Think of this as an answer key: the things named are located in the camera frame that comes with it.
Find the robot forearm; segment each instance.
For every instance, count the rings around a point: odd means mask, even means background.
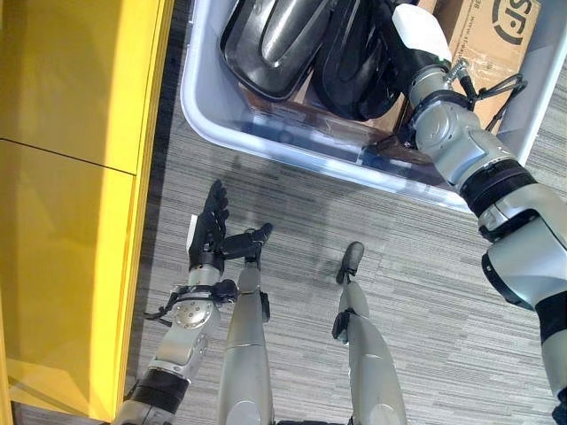
[[[430,49],[416,47],[413,28],[427,24],[431,34],[440,32],[417,9],[396,7],[383,29],[400,69],[398,88],[415,110],[416,148],[431,157],[493,243],[482,260],[488,280],[510,303],[538,313],[549,384],[567,405],[567,206],[480,127],[467,97],[452,91],[439,38]],[[422,25],[400,24],[422,18]]]

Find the yellow cabinet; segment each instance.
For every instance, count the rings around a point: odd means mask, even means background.
[[[4,0],[0,137],[136,174],[172,3]]]
[[[2,291],[0,291],[0,423],[12,425],[12,409],[10,395],[8,394],[8,372],[6,370],[6,357],[4,350],[4,325],[2,316]]]
[[[112,419],[131,308],[134,182],[0,141],[0,285],[13,400]]]

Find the black cable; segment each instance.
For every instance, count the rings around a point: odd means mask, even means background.
[[[195,292],[205,292],[208,294],[213,293],[213,287],[208,285],[193,285],[193,286],[182,286],[176,292],[172,292],[169,296],[167,304],[158,308],[156,313],[144,313],[144,318],[147,321],[158,321],[159,323],[171,327],[171,322],[162,319],[163,316],[171,312],[174,305],[181,303],[182,301],[190,300],[210,300],[210,297],[180,297],[181,295],[195,293]]]
[[[517,95],[519,95],[522,92],[522,90],[524,90],[528,85],[528,81],[524,80],[524,76],[522,74],[515,73],[514,75],[511,75],[508,78],[500,81],[498,84],[492,86],[490,89],[483,88],[478,91],[478,94],[476,94],[474,90],[474,86],[472,85],[472,81],[470,80],[469,76],[465,76],[461,78],[459,81],[461,83],[462,88],[467,93],[467,97],[470,99],[472,103],[472,109],[474,109],[474,106],[478,101],[487,99],[488,97],[498,96],[506,91],[511,91],[510,96],[508,97],[506,102],[504,102],[504,104],[498,110],[498,112],[494,114],[492,120],[488,123],[488,125],[485,128],[486,131],[491,131],[491,132],[494,126],[496,126],[496,123],[503,118],[504,113],[508,109],[510,102]]]

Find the printed logo on box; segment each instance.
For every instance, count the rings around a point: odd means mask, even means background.
[[[532,10],[532,0],[494,0],[493,24],[502,40],[519,46],[524,39],[527,16]]]

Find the plastic storage bin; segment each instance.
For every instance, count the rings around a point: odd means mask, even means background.
[[[468,211],[432,165],[384,158],[365,166],[361,148],[316,128],[252,113],[236,78],[222,61],[219,38],[235,0],[195,0],[181,101],[191,126],[206,140],[317,173]],[[499,137],[525,164],[567,52],[567,2],[544,0],[522,73],[529,84],[512,103]]]

